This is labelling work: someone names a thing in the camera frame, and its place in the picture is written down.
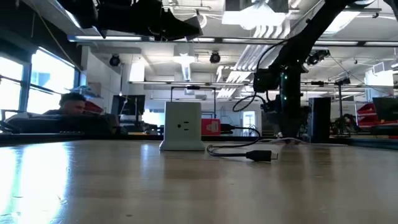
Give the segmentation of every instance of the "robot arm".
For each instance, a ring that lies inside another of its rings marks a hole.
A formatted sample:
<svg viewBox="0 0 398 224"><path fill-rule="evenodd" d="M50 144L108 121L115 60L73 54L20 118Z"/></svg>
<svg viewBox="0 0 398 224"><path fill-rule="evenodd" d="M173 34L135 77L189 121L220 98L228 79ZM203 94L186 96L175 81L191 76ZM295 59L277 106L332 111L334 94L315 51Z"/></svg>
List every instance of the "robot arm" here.
<svg viewBox="0 0 398 224"><path fill-rule="evenodd" d="M355 0L326 0L308 25L291 38L267 69L254 75L255 92L264 93L279 87L279 126L284 137L295 138L300 128L300 75L308 72L303 64L318 38L346 6Z"/></svg>

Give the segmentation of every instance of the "red object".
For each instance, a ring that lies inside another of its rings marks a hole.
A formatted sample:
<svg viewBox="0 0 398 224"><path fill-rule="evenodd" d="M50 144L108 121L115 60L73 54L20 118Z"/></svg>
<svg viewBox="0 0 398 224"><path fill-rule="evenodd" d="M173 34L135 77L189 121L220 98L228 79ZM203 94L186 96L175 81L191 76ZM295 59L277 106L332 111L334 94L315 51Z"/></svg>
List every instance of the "red object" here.
<svg viewBox="0 0 398 224"><path fill-rule="evenodd" d="M377 117L373 103L366 103L357 110L358 126L360 128L370 128L372 126L395 124L397 121L381 121Z"/></svg>
<svg viewBox="0 0 398 224"><path fill-rule="evenodd" d="M102 110L102 108L100 108L99 106L95 105L93 102L90 101L86 101L85 104L85 111L89 111L92 113L102 113L104 110Z"/></svg>
<svg viewBox="0 0 398 224"><path fill-rule="evenodd" d="M221 134L221 123L219 119L203 118L201 120L202 136L219 136Z"/></svg>

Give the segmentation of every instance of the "desk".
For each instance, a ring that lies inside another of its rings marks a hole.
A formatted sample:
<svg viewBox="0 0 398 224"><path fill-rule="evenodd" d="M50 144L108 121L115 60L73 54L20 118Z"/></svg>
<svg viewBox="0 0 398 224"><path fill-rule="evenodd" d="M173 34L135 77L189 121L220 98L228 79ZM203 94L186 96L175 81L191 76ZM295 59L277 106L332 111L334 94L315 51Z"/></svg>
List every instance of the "desk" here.
<svg viewBox="0 0 398 224"><path fill-rule="evenodd" d="M398 152L270 146L271 164L160 142L0 148L0 223L396 223Z"/></svg>

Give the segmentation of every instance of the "dark hair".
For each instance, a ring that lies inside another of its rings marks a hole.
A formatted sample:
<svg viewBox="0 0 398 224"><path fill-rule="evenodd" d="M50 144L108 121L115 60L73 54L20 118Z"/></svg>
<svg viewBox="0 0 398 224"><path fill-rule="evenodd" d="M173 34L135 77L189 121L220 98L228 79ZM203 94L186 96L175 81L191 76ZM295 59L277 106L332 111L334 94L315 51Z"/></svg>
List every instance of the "dark hair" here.
<svg viewBox="0 0 398 224"><path fill-rule="evenodd" d="M79 93L66 93L61 96L60 106L62 106L68 100L85 102L86 98Z"/></svg>

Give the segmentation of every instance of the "white cube device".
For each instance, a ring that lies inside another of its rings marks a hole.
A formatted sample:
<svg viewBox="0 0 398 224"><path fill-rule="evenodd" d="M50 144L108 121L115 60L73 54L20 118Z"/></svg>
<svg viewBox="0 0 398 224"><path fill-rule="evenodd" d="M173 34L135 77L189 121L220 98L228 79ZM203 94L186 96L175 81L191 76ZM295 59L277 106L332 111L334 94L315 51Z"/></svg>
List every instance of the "white cube device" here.
<svg viewBox="0 0 398 224"><path fill-rule="evenodd" d="M204 151L201 141L201 104L166 102L161 151Z"/></svg>

